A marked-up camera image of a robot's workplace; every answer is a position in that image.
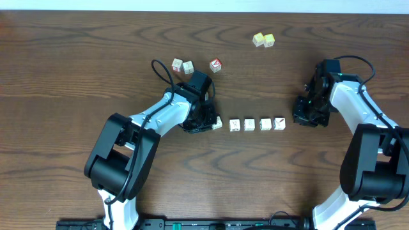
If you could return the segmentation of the white block green 4 side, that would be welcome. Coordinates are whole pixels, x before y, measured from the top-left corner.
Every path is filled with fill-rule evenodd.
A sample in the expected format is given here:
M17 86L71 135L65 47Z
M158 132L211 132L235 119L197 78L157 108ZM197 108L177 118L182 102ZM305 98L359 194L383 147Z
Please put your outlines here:
M216 124L212 125L213 130L216 130L218 128L222 128L222 120L221 120L220 116L217 116Z

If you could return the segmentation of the white block yellow W side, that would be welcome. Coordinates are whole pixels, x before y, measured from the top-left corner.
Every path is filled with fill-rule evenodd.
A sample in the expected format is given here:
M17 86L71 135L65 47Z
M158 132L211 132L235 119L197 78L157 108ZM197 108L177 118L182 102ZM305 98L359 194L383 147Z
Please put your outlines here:
M230 132L238 132L241 130L240 120L239 119L231 119L229 120L229 131Z

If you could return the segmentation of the block with blue side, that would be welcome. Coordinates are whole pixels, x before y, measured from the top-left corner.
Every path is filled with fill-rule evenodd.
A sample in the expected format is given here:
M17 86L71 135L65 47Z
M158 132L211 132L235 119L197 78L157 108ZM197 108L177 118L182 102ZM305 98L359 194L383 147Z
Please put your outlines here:
M274 118L274 130L284 130L286 128L285 118Z

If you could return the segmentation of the white block red U side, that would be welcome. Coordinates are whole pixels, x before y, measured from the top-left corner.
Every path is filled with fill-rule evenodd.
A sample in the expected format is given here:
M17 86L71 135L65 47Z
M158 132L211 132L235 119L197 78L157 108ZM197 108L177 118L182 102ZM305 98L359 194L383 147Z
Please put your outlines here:
M245 118L244 119L244 130L245 131L254 131L256 127L255 119Z

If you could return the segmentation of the white block green Z side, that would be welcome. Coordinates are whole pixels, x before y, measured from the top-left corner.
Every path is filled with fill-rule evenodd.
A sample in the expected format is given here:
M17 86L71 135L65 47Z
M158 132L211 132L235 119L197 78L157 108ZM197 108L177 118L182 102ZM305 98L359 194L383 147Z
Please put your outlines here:
M267 131L272 129L272 120L270 118L261 118L259 121L261 131Z

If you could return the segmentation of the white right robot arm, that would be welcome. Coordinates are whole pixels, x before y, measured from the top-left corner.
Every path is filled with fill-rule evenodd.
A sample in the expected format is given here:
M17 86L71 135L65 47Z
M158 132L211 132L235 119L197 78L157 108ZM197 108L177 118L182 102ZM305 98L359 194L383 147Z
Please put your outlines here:
M313 209L312 229L346 229L367 210L397 211L408 203L408 129L388 118L358 75L315 74L298 96L293 119L304 126L327 126L341 114L352 140L341 164L340 185Z

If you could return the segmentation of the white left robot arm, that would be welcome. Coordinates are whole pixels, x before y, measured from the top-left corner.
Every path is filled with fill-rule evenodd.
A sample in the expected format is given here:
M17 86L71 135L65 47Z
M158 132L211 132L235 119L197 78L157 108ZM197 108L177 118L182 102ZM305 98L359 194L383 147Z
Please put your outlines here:
M105 125L84 166L84 175L104 202L106 229L133 229L139 215L136 196L142 189L160 139L173 127L188 133L205 132L216 124L212 83L181 82L139 114L114 113Z

